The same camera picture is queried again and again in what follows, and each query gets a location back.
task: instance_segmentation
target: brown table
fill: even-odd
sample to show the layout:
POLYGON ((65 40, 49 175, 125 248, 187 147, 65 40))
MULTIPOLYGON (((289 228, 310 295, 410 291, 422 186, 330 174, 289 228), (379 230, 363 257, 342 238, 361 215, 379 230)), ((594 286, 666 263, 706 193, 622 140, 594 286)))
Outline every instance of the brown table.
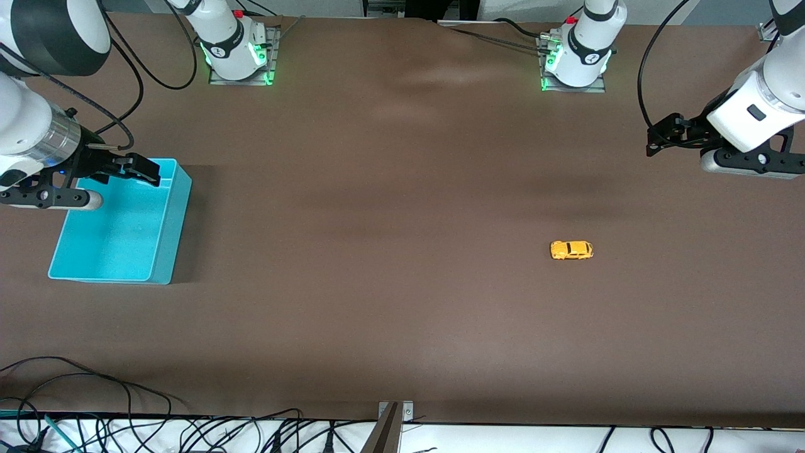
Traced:
MULTIPOLYGON (((170 16, 115 17, 156 73, 186 77, 170 16)), ((541 92, 528 52, 417 19, 304 19, 269 88, 148 81, 135 150, 194 181, 174 284, 50 281, 64 214, 2 209, 3 362, 66 355, 197 414, 369 418, 410 399, 431 421, 802 426, 805 178, 647 159, 634 86, 653 30, 624 29, 602 95, 541 92), (557 239, 596 256, 551 260, 557 239)), ((669 27, 653 120, 697 114, 764 49, 748 27, 669 27)), ((117 55, 69 83, 112 111, 134 99, 117 55)), ((125 409, 86 380, 35 402, 125 409)))

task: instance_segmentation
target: blue bin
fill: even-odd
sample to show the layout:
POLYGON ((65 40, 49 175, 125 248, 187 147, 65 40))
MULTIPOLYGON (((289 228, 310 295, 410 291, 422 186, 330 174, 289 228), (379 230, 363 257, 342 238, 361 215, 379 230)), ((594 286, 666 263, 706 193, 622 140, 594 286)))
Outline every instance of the blue bin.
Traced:
POLYGON ((159 187, 110 178, 76 187, 104 198, 101 208, 67 212, 49 277, 85 283, 167 285, 173 276, 192 181, 174 159, 159 164, 159 187))

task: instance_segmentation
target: toy car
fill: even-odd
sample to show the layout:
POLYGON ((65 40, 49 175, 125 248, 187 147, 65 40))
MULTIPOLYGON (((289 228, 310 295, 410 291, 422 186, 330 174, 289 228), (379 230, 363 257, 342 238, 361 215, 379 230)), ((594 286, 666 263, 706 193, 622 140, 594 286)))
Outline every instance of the toy car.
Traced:
POLYGON ((592 244, 587 241, 554 241, 551 243, 554 260, 586 260, 592 258, 592 244))

